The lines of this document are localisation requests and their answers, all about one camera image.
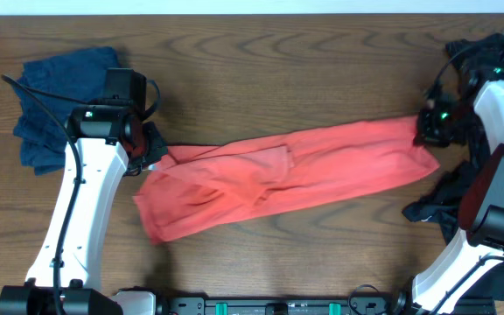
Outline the red printed t-shirt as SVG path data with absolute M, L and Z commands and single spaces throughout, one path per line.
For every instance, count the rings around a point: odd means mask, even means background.
M 379 193 L 432 174 L 413 116 L 360 121 L 221 146 L 175 145 L 133 200 L 154 243 L 218 225 Z

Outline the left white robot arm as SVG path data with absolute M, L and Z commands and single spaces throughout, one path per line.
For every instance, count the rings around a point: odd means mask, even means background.
M 67 123 L 66 166 L 43 246 L 24 284 L 6 285 L 1 314 L 166 314 L 168 302 L 134 287 L 102 294 L 102 248 L 122 178 L 146 165 L 154 130 L 130 106 L 76 108 Z

